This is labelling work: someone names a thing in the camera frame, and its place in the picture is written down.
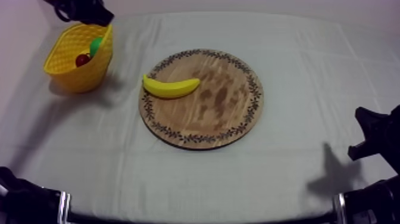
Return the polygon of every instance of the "white table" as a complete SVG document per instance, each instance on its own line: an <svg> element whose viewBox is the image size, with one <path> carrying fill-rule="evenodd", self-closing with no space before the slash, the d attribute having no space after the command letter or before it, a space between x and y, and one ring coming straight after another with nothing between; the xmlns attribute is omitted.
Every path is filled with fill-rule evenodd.
<svg viewBox="0 0 400 224"><path fill-rule="evenodd" d="M0 166L73 195L73 210L164 222L275 220L331 208L331 196L395 173L379 156L353 163L354 111L400 104L400 38L283 15L178 13L117 18L104 86L67 97L32 58L0 129ZM264 87L262 116L240 141L189 152L151 134L141 75L186 49L231 53Z"/></svg>

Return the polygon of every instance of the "floral border pattern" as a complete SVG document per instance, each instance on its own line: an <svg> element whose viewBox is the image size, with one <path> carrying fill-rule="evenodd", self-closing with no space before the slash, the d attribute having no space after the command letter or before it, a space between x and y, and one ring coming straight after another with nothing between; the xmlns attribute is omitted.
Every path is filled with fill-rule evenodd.
<svg viewBox="0 0 400 224"><path fill-rule="evenodd" d="M218 59L227 60L228 63L232 63L235 65L237 69L240 69L243 73L246 74L246 80L249 85L249 92L252 95L250 99L250 106L247 107L247 113L243 117L243 122L241 122L236 127L231 127L229 130L219 133L218 135L182 135L179 131L172 130L170 127L162 125L160 122L156 122L154 120L154 111L153 111L153 101L151 100L151 95L144 90L143 98L141 99L144 103L143 107L145 109L144 119L147 119L151 122L150 127L152 127L157 132L163 133L169 138L178 138L183 143L194 142L207 142L212 143L215 141L226 140L232 136L236 136L238 134L244 133L246 131L247 126L253 121L255 112L259 109L260 98L262 92L260 87L257 85L255 81L254 75L251 73L251 69L236 58L232 58L231 55L207 50L207 49L194 49L189 51L182 51L180 53L174 54L160 62L149 74L149 77L155 79L157 77L157 73L162 69L166 68L170 64L172 64L175 60L179 60L183 57L190 57L191 55L202 54Z"/></svg>

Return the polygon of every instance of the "yellow banana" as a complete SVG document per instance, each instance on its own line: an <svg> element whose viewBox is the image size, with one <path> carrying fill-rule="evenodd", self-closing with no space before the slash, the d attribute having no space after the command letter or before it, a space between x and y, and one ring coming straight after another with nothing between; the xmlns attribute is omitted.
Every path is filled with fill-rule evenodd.
<svg viewBox="0 0 400 224"><path fill-rule="evenodd" d="M178 98L193 92L200 84L200 79L188 79L180 82L164 83L143 75L143 87L149 93L160 98Z"/></svg>

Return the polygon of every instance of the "white wall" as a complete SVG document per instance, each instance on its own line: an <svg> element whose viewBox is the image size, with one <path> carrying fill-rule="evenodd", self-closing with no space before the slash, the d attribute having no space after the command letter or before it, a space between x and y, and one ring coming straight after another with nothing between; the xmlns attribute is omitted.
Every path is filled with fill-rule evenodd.
<svg viewBox="0 0 400 224"><path fill-rule="evenodd" d="M116 15L182 11L282 13L357 24L400 33L400 0L104 0ZM50 6L43 11L52 25L62 24Z"/></svg>
<svg viewBox="0 0 400 224"><path fill-rule="evenodd" d="M0 118L49 28L36 1L0 0Z"/></svg>

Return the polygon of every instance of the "wooden plate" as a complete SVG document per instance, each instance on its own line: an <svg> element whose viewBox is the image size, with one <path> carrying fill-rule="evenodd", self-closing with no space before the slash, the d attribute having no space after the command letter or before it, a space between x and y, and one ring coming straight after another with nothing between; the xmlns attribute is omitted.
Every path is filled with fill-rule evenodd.
<svg viewBox="0 0 400 224"><path fill-rule="evenodd" d="M161 82L201 79L191 94L160 99L142 88L139 110L162 140L185 149L208 150L243 137L257 122L264 93L242 60L221 51L194 49L169 56L148 74Z"/></svg>

